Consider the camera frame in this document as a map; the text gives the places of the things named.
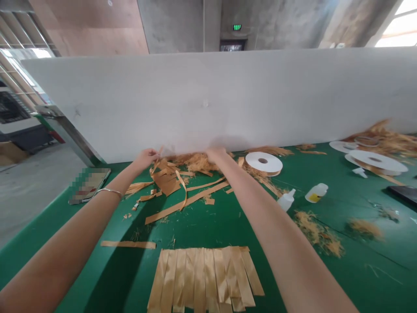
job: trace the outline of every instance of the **white board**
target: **white board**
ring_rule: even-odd
[[[389,117],[417,131],[415,47],[23,63],[108,163],[161,145],[168,154],[340,140]]]

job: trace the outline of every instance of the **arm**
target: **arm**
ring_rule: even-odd
[[[124,194],[158,157],[153,149],[142,151],[106,188]],[[119,202],[119,194],[101,191],[80,209],[1,290],[0,312],[53,312],[87,263]]]
[[[307,238],[279,204],[222,148],[207,151],[232,186],[288,312],[357,312]]]

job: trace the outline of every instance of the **yellow label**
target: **yellow label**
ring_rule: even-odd
[[[310,197],[309,200],[313,201],[313,202],[318,202],[321,199],[321,196],[318,196],[317,194],[313,193]]]

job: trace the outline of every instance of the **concrete floor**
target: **concrete floor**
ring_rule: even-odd
[[[75,180],[86,167],[56,143],[12,167],[0,167],[0,249]]]

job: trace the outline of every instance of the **white plastic bottle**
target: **white plastic bottle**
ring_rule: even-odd
[[[295,189],[291,190],[289,193],[284,193],[281,198],[278,200],[278,204],[281,208],[287,212],[288,209],[291,207],[292,203],[294,202],[294,193]]]
[[[308,202],[316,203],[326,194],[328,188],[326,184],[320,183],[310,189],[305,195],[305,199]]]

